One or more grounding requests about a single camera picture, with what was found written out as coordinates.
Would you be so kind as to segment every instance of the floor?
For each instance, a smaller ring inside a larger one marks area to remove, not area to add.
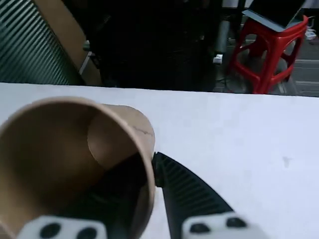
[[[254,41],[254,37],[248,37],[246,43],[250,44]],[[231,93],[249,93],[251,90],[249,82],[241,76],[231,74],[224,75],[225,67],[235,47],[235,40],[228,40],[227,53],[224,56],[223,65],[218,69],[218,77],[216,87],[214,84],[207,84],[203,91],[213,92],[231,92]],[[243,52],[240,61],[247,66],[259,71],[262,66],[262,59],[249,59],[248,52]],[[287,67],[284,60],[278,64],[277,71],[280,72]],[[102,86],[99,71],[95,68],[91,60],[82,73],[82,77],[91,86]],[[273,95],[291,95],[291,96],[311,96],[319,97],[319,40],[309,42],[305,40],[295,62],[294,71],[288,82],[279,83],[271,92]]]

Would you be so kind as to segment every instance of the paper cup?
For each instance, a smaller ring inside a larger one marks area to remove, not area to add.
[[[130,228],[144,231],[154,202],[155,136],[148,119],[126,106],[77,97],[36,101],[0,128],[0,224],[12,235],[40,215],[54,214],[137,152],[146,171]]]

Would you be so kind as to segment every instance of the black dot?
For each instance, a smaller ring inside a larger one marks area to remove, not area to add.
[[[206,226],[203,223],[196,223],[191,225],[190,230],[191,233],[208,233],[210,232],[210,229],[208,226]]]
[[[60,229],[61,229],[61,226],[58,223],[48,224],[41,229],[40,237],[44,239],[52,238],[58,235]]]
[[[78,233],[76,239],[94,239],[96,234],[95,228],[85,228]]]
[[[226,223],[229,228],[245,228],[247,224],[240,218],[229,218]]]

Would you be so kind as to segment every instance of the black textured surface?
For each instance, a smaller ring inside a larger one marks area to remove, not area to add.
[[[210,186],[173,159],[156,153],[153,165],[160,179],[157,186],[163,189],[172,239],[181,238],[181,225],[189,217],[233,211]]]

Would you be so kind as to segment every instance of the stool leg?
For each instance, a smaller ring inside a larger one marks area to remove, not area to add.
[[[240,36],[240,38],[239,38],[239,40],[238,40],[238,43],[236,44],[236,47],[235,47],[235,49],[234,49],[234,52],[233,52],[233,54],[232,54],[232,56],[231,56],[231,58],[230,58],[229,64],[228,64],[228,66],[227,66],[226,75],[229,75],[229,74],[230,74],[231,69],[232,69],[233,66],[234,66],[234,63],[235,63],[235,61],[237,60],[237,55],[238,55],[238,53],[239,53],[240,50],[241,50],[241,45],[242,45],[243,41],[245,40],[245,37],[246,37],[245,35],[241,35],[241,36]]]
[[[290,79],[290,75],[285,78],[285,81],[288,82]]]
[[[249,57],[260,57],[263,55],[264,51],[267,50],[267,47],[264,43],[264,39],[260,36],[257,36],[256,41],[251,44],[249,48]]]
[[[257,94],[268,93],[271,87],[271,78],[274,75],[279,59],[282,55],[280,50],[270,50],[267,52],[266,60],[263,65],[263,69],[260,74],[260,84],[257,90]]]
[[[288,56],[288,61],[287,61],[287,67],[290,67],[296,60],[297,58],[297,54],[299,52],[299,49],[301,47],[303,39],[302,38],[298,38],[296,40],[296,44],[294,46],[293,52],[291,53],[290,56]]]

